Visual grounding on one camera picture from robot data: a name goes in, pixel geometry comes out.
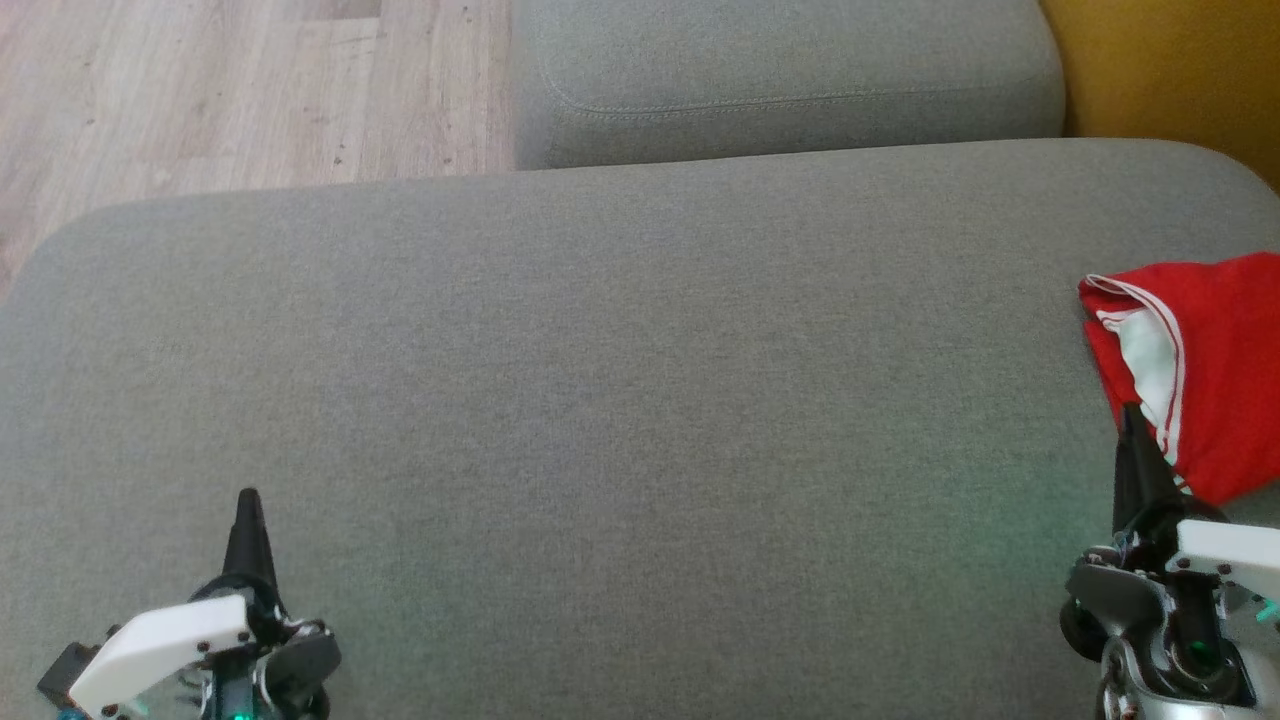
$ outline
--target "black plastic part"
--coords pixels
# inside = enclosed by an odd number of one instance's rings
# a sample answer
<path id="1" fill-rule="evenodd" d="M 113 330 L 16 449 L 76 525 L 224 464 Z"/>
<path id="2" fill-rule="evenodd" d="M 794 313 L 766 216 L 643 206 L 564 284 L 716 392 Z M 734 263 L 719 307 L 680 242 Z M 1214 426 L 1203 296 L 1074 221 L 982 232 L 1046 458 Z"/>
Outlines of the black plastic part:
<path id="1" fill-rule="evenodd" d="M 236 524 L 227 538 L 227 556 L 223 559 L 224 575 L 257 575 L 273 589 L 275 561 L 271 559 L 271 538 L 266 534 L 262 498 L 253 488 L 244 488 L 236 503 Z"/>
<path id="2" fill-rule="evenodd" d="M 1085 660 L 1102 661 L 1102 648 L 1107 644 L 1107 632 L 1102 625 L 1076 605 L 1075 600 L 1068 600 L 1057 612 L 1057 626 L 1066 638 L 1066 644 Z"/>
<path id="3" fill-rule="evenodd" d="M 236 523 L 227 537 L 223 574 L 196 591 L 192 600 L 241 592 L 250 600 L 248 624 L 262 644 L 276 644 L 284 637 L 274 611 L 284 606 L 275 583 L 271 541 L 266 534 L 262 498 L 244 488 L 236 503 Z M 211 661 L 212 702 L 204 720 L 260 717 L 257 688 L 253 684 L 256 652 L 220 652 Z"/>
<path id="4" fill-rule="evenodd" d="M 1147 429 L 1142 406 L 1134 402 L 1125 405 L 1116 443 L 1112 532 L 1128 528 L 1144 507 L 1181 495 L 1172 468 L 1165 462 L 1156 438 Z"/>
<path id="5" fill-rule="evenodd" d="M 1170 621 L 1171 650 L 1178 664 L 1198 683 L 1224 667 L 1224 646 L 1213 591 L 1217 580 L 1206 575 L 1179 573 L 1165 583 L 1178 615 Z"/>
<path id="6" fill-rule="evenodd" d="M 329 720 L 329 693 L 317 689 L 296 720 Z"/>
<path id="7" fill-rule="evenodd" d="M 58 710 L 72 710 L 76 703 L 68 693 L 76 680 L 79 679 L 81 673 L 84 667 L 88 667 L 90 661 L 97 655 L 100 648 L 86 647 L 81 643 L 70 643 L 63 650 L 63 653 L 58 656 L 58 660 L 49 666 L 45 671 L 45 676 L 36 683 L 36 688 L 49 698 L 49 702 L 54 703 Z"/>
<path id="8" fill-rule="evenodd" d="M 317 633 L 289 641 L 266 662 L 266 689 L 271 701 L 284 710 L 287 717 L 326 716 L 328 711 L 324 715 L 315 712 L 315 698 L 324 693 L 321 684 L 340 662 L 338 641 L 330 634 Z"/>

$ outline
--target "seam stitching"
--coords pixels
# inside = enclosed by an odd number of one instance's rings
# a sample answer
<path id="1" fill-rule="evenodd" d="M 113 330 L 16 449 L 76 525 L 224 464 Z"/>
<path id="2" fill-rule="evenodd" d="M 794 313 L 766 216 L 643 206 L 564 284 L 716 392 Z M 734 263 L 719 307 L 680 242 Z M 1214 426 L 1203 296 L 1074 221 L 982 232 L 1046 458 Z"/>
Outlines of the seam stitching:
<path id="1" fill-rule="evenodd" d="M 963 91 L 975 91 L 975 90 L 993 90 L 998 87 L 1015 87 L 1019 85 L 1028 85 L 1034 79 L 1046 77 L 1043 72 L 1034 72 L 1027 77 L 1007 81 L 1007 82 L 988 82 L 983 85 L 965 85 L 965 86 L 916 86 L 893 90 L 846 90 L 846 91 L 833 91 L 833 92 L 819 92 L 815 95 L 792 95 L 792 96 L 769 96 L 769 97 L 744 97 L 737 100 L 714 100 L 710 102 L 695 102 L 689 105 L 648 105 L 648 106 L 605 106 L 605 105 L 589 105 L 586 102 L 579 102 L 570 97 L 556 81 L 552 79 L 550 73 L 547 72 L 545 55 L 538 53 L 536 47 L 545 46 L 543 40 L 541 29 L 534 28 L 534 53 L 538 55 L 538 74 L 543 79 L 543 85 L 552 91 L 559 101 L 568 108 L 570 111 L 579 115 L 677 115 L 677 114 L 714 114 L 714 113 L 737 113 L 751 109 L 769 109 L 769 108 L 803 108 L 805 105 L 815 104 L 831 104 L 831 102 L 850 102 L 855 100 L 867 100 L 874 97 L 884 97 L 891 95 L 919 95 L 927 92 L 963 92 Z"/>

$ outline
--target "sofa cushion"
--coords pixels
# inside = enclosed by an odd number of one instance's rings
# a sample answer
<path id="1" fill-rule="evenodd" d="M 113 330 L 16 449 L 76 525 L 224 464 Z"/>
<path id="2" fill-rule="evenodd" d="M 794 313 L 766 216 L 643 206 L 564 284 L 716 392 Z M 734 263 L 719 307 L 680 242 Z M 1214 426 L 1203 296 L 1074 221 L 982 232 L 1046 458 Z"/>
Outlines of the sofa cushion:
<path id="1" fill-rule="evenodd" d="M 1036 0 L 517 0 L 522 168 L 1061 131 Z"/>
<path id="2" fill-rule="evenodd" d="M 1277 238 L 1248 170 L 1153 141 L 93 213 L 0 309 L 0 697 L 40 717 L 67 642 L 214 575 L 252 484 L 334 717 L 1089 716 L 1075 283 Z"/>

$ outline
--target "folded clothing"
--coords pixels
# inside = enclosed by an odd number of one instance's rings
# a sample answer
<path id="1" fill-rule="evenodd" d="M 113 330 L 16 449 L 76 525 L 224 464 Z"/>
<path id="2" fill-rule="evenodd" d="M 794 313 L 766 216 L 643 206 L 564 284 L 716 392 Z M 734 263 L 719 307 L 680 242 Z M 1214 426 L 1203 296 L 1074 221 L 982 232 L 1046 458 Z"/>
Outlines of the folded clothing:
<path id="1" fill-rule="evenodd" d="M 1139 402 L 1187 487 L 1221 503 L 1280 477 L 1280 255 L 1080 281 L 1116 418 Z"/>

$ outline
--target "white stripe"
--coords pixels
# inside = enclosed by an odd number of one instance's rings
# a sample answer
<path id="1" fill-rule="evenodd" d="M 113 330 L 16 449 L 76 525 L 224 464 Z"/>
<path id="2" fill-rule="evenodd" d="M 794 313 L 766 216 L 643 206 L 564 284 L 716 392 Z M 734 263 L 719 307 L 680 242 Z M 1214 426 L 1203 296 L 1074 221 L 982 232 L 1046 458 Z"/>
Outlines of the white stripe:
<path id="1" fill-rule="evenodd" d="M 1130 318 L 1134 313 L 1142 313 L 1142 310 L 1137 307 L 1133 310 L 1121 310 L 1120 313 L 1108 313 L 1106 310 L 1098 310 L 1096 314 L 1098 316 L 1098 320 L 1102 322 L 1102 327 L 1105 327 L 1111 332 L 1116 332 L 1116 325 L 1120 322 Z"/>
<path id="2" fill-rule="evenodd" d="M 1174 379 L 1174 396 L 1165 413 L 1167 429 L 1156 428 L 1156 441 L 1160 442 L 1161 450 L 1165 452 L 1165 460 L 1170 465 L 1175 465 L 1178 462 L 1178 441 L 1181 439 L 1183 430 L 1183 388 L 1187 384 L 1187 347 L 1183 345 L 1183 331 L 1178 325 L 1178 318 L 1174 316 L 1174 311 L 1165 305 L 1164 300 L 1135 284 L 1096 274 L 1085 275 L 1085 282 L 1103 292 L 1133 297 L 1160 315 L 1169 328 L 1170 340 L 1178 351 L 1178 373 Z"/>

